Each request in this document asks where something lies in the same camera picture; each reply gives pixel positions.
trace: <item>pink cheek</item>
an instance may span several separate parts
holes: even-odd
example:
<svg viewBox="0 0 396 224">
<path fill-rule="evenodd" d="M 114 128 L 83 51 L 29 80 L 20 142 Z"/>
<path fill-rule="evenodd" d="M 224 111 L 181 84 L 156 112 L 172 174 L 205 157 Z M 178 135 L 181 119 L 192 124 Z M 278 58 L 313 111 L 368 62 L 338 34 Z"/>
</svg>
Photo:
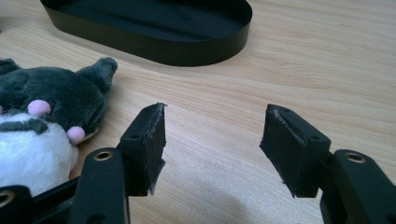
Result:
<svg viewBox="0 0 396 224">
<path fill-rule="evenodd" d="M 43 114 L 50 112 L 50 104 L 43 100 L 34 100 L 28 106 L 29 114 L 40 117 Z"/>
<path fill-rule="evenodd" d="M 67 131 L 67 137 L 70 139 L 70 141 L 72 142 L 73 145 L 76 145 L 80 142 L 82 142 L 82 140 L 84 140 L 85 137 L 85 132 L 81 127 L 75 126 L 75 127 L 71 127 L 68 131 Z"/>
</svg>

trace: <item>wood grain surface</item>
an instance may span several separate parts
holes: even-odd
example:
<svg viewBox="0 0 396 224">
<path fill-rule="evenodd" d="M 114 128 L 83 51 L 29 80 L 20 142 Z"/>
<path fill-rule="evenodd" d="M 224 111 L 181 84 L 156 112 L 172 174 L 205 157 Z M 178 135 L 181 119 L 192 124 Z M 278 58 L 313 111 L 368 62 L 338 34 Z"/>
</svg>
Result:
<svg viewBox="0 0 396 224">
<path fill-rule="evenodd" d="M 259 144 L 267 104 L 283 105 L 358 150 L 396 182 L 396 2 L 249 0 L 245 48 L 209 66 L 173 67 L 57 30 L 38 0 L 0 1 L 0 57 L 73 71 L 119 63 L 102 130 L 84 157 L 114 147 L 145 106 L 165 108 L 166 165 L 133 223 L 322 223 L 319 196 L 293 199 Z"/>
</svg>

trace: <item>black oval tray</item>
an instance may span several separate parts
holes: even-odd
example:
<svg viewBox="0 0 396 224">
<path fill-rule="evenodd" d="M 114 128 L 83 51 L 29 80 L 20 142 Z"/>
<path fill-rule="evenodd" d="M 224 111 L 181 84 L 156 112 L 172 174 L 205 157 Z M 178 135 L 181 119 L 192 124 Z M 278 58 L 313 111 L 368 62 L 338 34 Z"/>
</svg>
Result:
<svg viewBox="0 0 396 224">
<path fill-rule="evenodd" d="M 59 30 L 157 63 L 200 66 L 246 44 L 245 0 L 41 0 Z"/>
</svg>

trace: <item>plush ear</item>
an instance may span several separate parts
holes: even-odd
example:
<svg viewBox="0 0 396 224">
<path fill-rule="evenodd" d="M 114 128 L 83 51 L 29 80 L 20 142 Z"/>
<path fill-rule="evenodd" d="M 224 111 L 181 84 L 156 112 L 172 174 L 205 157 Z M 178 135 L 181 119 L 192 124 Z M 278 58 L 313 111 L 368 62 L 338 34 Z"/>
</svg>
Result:
<svg viewBox="0 0 396 224">
<path fill-rule="evenodd" d="M 111 82 L 117 68 L 117 62 L 114 59 L 102 58 L 95 64 L 77 71 L 76 74 L 85 77 L 99 88 L 102 94 L 106 94 L 111 90 Z"/>
<path fill-rule="evenodd" d="M 12 59 L 0 59 L 0 76 L 20 69 Z"/>
<path fill-rule="evenodd" d="M 40 117 L 50 113 L 50 104 L 43 100 L 34 100 L 27 106 L 27 111 L 33 116 Z"/>
</svg>

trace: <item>plush toy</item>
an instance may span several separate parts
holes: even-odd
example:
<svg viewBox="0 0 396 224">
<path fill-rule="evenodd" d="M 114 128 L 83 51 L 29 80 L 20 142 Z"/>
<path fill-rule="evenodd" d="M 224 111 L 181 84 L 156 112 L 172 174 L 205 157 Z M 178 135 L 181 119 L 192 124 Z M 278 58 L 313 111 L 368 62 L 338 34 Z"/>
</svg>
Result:
<svg viewBox="0 0 396 224">
<path fill-rule="evenodd" d="M 42 119 L 61 125 L 76 145 L 98 131 L 117 67 L 111 58 L 76 73 L 58 67 L 23 69 L 11 59 L 0 60 L 0 108 L 44 113 Z"/>
<path fill-rule="evenodd" d="M 0 187 L 24 185 L 36 196 L 66 182 L 77 160 L 78 149 L 59 124 L 16 109 L 0 115 Z"/>
<path fill-rule="evenodd" d="M 76 73 L 0 60 L 0 187 L 36 196 L 68 180 L 75 145 L 98 131 L 116 70 L 111 58 Z"/>
</svg>

